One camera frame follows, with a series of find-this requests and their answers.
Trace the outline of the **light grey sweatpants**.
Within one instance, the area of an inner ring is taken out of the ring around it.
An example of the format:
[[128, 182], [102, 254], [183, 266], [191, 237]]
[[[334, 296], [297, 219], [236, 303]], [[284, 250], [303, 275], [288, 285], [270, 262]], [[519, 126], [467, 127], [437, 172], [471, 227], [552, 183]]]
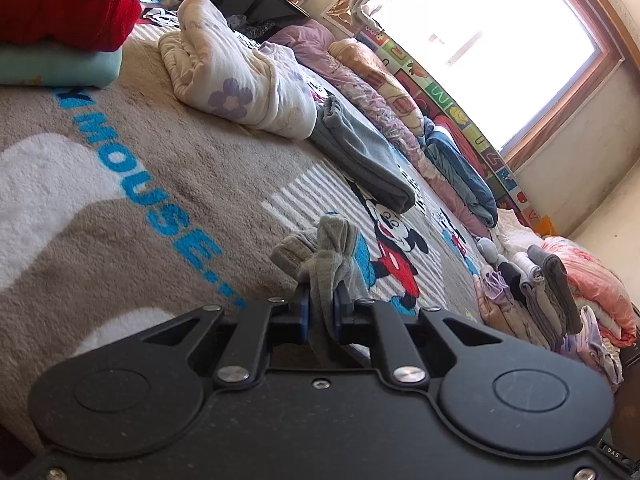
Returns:
[[339, 214], [326, 214], [310, 229], [288, 234], [273, 248], [270, 260], [297, 283], [310, 287], [309, 343], [323, 366], [349, 358], [368, 366], [369, 351], [337, 343], [333, 327], [333, 294], [345, 284], [352, 299], [369, 292], [355, 259], [360, 229]]

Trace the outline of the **tan folded blanket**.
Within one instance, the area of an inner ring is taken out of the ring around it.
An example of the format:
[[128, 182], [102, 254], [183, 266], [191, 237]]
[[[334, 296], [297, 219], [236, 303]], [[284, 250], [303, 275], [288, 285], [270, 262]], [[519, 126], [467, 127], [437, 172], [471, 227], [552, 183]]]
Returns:
[[480, 284], [480, 278], [474, 275], [473, 281], [478, 310], [480, 311], [483, 322], [494, 330], [514, 337], [515, 334], [513, 330], [510, 329], [500, 308], [486, 297], [482, 284]]

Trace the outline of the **floral folded sheet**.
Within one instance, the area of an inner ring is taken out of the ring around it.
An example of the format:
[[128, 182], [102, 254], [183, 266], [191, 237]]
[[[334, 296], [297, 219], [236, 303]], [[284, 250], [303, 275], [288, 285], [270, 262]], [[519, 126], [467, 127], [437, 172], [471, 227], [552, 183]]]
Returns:
[[548, 342], [542, 336], [526, 307], [523, 307], [513, 297], [510, 287], [502, 275], [491, 266], [483, 266], [478, 277], [486, 297], [500, 308], [510, 329], [515, 334], [514, 337], [534, 346], [549, 349]]

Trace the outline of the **Mickey Mouse fleece blanket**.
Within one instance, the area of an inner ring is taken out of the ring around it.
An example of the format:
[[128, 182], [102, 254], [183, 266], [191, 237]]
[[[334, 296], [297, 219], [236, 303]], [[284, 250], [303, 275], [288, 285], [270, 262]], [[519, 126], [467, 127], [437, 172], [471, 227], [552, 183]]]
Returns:
[[285, 296], [270, 259], [288, 234], [339, 214], [360, 231], [369, 294], [478, 321], [473, 234], [387, 141], [416, 193], [383, 208], [308, 140], [179, 102], [139, 26], [101, 90], [1, 91], [1, 453], [40, 450], [27, 396], [49, 367], [206, 304]]

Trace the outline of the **dark grey folded pants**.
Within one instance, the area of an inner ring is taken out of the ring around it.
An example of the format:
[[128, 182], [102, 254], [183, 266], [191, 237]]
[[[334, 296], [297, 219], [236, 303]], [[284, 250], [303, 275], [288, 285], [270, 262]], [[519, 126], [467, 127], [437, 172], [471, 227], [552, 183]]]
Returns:
[[310, 140], [392, 211], [403, 214], [416, 203], [416, 193], [401, 174], [386, 137], [359, 120], [333, 94], [317, 105]]

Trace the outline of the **grey-green folded garment top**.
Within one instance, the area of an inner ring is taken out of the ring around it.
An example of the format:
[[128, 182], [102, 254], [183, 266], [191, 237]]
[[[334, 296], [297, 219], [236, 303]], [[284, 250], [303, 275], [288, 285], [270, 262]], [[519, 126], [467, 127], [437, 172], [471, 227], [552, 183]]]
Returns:
[[582, 319], [570, 291], [567, 272], [561, 259], [537, 245], [530, 245], [527, 255], [544, 274], [546, 285], [554, 298], [554, 305], [563, 315], [563, 332], [567, 335], [579, 334], [582, 330]]

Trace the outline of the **colourful alphabet play mat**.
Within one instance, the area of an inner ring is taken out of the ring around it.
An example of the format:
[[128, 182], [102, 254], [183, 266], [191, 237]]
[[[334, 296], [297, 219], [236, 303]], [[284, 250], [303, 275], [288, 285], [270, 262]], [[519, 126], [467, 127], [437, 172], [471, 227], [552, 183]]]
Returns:
[[465, 143], [469, 144], [488, 171], [488, 182], [492, 185], [498, 204], [513, 209], [521, 222], [536, 229], [541, 218], [518, 185], [514, 173], [448, 92], [385, 32], [374, 32], [369, 27], [363, 27], [356, 38], [376, 54], [420, 106], [425, 105], [429, 110], [435, 107], [456, 125], [454, 130], [464, 136]]

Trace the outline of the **pink folded quilt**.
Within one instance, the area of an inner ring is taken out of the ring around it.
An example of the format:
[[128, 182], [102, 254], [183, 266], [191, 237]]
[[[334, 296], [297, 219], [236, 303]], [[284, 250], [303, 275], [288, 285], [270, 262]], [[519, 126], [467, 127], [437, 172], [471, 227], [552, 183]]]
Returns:
[[622, 281], [587, 249], [560, 236], [548, 236], [542, 249], [558, 256], [567, 279], [577, 295], [598, 304], [620, 328], [620, 335], [602, 325], [605, 337], [620, 348], [629, 348], [637, 340], [634, 306]]

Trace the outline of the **cream floral folded quilt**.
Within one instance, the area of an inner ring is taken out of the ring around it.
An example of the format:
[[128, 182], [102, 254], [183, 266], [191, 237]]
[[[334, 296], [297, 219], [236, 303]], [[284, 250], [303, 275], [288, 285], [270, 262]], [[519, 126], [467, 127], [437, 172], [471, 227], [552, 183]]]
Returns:
[[290, 48], [243, 44], [209, 0], [183, 0], [177, 18], [158, 48], [179, 101], [287, 139], [311, 135], [316, 101]]

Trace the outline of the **purple floral quilt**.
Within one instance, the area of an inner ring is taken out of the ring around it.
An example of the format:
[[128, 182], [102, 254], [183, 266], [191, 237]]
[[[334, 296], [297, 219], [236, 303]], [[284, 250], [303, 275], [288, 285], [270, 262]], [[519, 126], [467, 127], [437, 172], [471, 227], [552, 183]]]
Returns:
[[407, 127], [396, 110], [378, 93], [378, 89], [331, 54], [330, 47], [336, 43], [336, 38], [329, 29], [310, 20], [303, 25], [286, 26], [269, 40], [274, 44], [291, 48], [300, 64], [333, 84], [333, 87], [390, 141], [390, 144], [405, 155], [423, 180], [470, 233], [478, 237], [489, 235], [488, 227], [469, 211], [445, 177], [421, 150], [416, 135], [423, 131], [423, 115], [418, 115], [416, 127]]

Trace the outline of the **light blue folded blanket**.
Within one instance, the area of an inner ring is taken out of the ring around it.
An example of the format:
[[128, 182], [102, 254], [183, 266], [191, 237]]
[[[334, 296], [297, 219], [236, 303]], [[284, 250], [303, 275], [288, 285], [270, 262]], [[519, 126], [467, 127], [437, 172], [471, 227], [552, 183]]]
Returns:
[[90, 52], [60, 44], [1, 46], [2, 86], [96, 87], [114, 82], [122, 66], [122, 49]]

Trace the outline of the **red folded garment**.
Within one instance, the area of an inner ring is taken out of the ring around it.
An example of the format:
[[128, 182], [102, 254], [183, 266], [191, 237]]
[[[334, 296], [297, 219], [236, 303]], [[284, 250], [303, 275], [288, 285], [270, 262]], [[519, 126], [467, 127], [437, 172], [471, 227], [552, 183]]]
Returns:
[[54, 41], [113, 52], [140, 14], [139, 0], [1, 0], [1, 40], [20, 46]]

